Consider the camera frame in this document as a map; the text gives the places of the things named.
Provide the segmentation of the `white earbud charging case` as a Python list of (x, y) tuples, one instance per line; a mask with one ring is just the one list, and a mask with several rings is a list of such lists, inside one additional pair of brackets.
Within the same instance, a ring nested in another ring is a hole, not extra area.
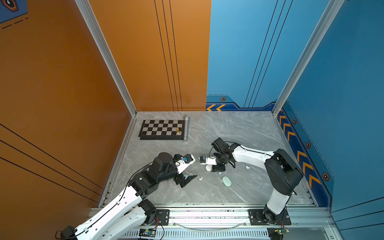
[(211, 172), (212, 171), (212, 167), (213, 167), (212, 165), (206, 165), (206, 167), (205, 167), (206, 171), (207, 172)]

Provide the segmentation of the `aluminium corner post left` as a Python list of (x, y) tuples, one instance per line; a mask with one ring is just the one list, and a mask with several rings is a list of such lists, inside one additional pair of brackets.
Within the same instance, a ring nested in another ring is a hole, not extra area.
[(136, 107), (130, 96), (128, 88), (124, 82), (124, 79), (121, 75), (118, 65), (113, 57), (113, 54), (109, 48), (109, 45), (103, 34), (103, 31), (94, 14), (94, 11), (91, 7), (90, 2), (86, 0), (75, 0), (75, 3), (77, 4), (77, 7), (81, 12), (81, 15), (99, 49), (99, 52), (103, 57), (103, 60), (106, 66), (108, 67), (108, 70), (110, 71), (111, 76), (113, 77), (113, 80), (126, 104), (126, 107), (128, 108), (130, 114), (133, 117), (136, 117), (137, 115)]

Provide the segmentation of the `aluminium corner post right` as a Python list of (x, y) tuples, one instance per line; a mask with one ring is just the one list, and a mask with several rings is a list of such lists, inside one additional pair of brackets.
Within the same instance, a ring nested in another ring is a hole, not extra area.
[(287, 101), (288, 97), (293, 91), (295, 85), (300, 79), (302, 73), (310, 62), (313, 54), (317, 50), (319, 44), (327, 33), (329, 27), (331, 26), (344, 2), (344, 0), (331, 0), (327, 4), (327, 7), (325, 8), (320, 20), (318, 21), (308, 43), (306, 44), (306, 47), (304, 48), (272, 110), (272, 115), (274, 117), (277, 117), (280, 110), (282, 110), (284, 103)]

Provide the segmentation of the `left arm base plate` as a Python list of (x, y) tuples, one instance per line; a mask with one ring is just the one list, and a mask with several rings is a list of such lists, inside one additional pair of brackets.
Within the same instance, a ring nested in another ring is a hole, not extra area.
[(169, 225), (170, 220), (170, 210), (169, 209), (159, 209), (156, 210), (156, 214), (153, 218), (149, 220), (147, 225), (149, 226), (155, 226), (157, 224), (164, 226)]

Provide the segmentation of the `mint green charging case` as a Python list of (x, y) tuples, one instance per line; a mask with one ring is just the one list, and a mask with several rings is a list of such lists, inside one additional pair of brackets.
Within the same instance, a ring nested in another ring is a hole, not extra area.
[(222, 177), (222, 183), (226, 186), (226, 187), (230, 187), (232, 185), (232, 181), (229, 177), (227, 176), (224, 176)]

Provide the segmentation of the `silver microphone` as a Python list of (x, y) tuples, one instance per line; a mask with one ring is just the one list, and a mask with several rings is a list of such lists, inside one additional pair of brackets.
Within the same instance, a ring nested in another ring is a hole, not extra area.
[(184, 116), (184, 130), (183, 130), (183, 141), (184, 142), (186, 142), (188, 140), (189, 122), (190, 122), (190, 116), (185, 115)]

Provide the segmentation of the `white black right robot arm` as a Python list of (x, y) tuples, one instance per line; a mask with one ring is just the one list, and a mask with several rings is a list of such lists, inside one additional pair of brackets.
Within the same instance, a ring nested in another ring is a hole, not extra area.
[(288, 216), (287, 203), (304, 177), (295, 160), (283, 149), (255, 150), (238, 143), (229, 145), (221, 138), (216, 139), (212, 147), (216, 151), (212, 156), (200, 158), (209, 172), (224, 172), (227, 164), (235, 168), (236, 163), (246, 163), (267, 171), (274, 189), (263, 209), (261, 221), (268, 225), (282, 224)]

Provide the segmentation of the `black white chessboard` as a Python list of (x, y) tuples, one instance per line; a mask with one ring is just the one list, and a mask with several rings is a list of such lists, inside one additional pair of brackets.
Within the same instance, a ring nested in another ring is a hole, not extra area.
[(184, 120), (144, 120), (140, 140), (183, 140)]

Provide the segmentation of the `green circuit board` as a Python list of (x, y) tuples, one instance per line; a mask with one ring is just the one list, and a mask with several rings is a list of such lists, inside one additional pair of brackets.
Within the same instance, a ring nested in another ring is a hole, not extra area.
[(139, 239), (154, 239), (157, 235), (156, 229), (139, 229), (138, 238)]

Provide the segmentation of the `aluminium corner post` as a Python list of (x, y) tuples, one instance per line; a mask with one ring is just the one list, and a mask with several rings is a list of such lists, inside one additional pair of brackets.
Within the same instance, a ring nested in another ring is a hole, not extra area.
[(75, 3), (77, 4), (77, 7), (81, 12), (81, 15), (99, 49), (99, 52), (103, 57), (103, 60), (106, 66), (108, 67), (108, 70), (110, 71), (111, 76), (113, 77), (113, 80), (126, 104), (126, 107), (128, 108), (130, 114), (133, 117), (136, 117), (137, 115), (136, 107), (130, 96), (128, 88), (124, 82), (124, 79), (121, 75), (118, 65), (113, 57), (113, 54), (109, 48), (109, 45), (103, 34), (103, 31), (94, 14), (94, 11), (91, 7), (90, 2), (86, 0), (75, 0)]
[(282, 110), (284, 103), (287, 101), (288, 97), (293, 91), (295, 85), (300, 79), (302, 73), (310, 62), (313, 54), (317, 50), (319, 44), (327, 33), (329, 27), (331, 26), (344, 2), (344, 0), (331, 0), (327, 4), (327, 7), (325, 8), (320, 20), (318, 21), (308, 43), (306, 44), (306, 47), (304, 48), (272, 110), (272, 115), (274, 117), (277, 117), (280, 110)]

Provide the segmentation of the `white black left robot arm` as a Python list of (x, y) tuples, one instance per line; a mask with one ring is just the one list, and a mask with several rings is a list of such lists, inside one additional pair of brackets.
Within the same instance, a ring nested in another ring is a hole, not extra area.
[(107, 206), (77, 227), (57, 231), (57, 240), (117, 240), (127, 231), (143, 224), (157, 223), (157, 209), (148, 200), (163, 181), (172, 180), (181, 188), (195, 176), (185, 177), (184, 170), (195, 163), (193, 155), (160, 153), (138, 170), (125, 188)]

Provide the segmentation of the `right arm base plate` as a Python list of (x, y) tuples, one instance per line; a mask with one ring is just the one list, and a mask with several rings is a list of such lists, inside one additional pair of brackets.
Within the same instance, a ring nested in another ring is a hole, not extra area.
[(248, 215), (252, 226), (290, 226), (292, 224), (287, 208), (284, 208), (278, 215), (269, 209), (250, 209)]

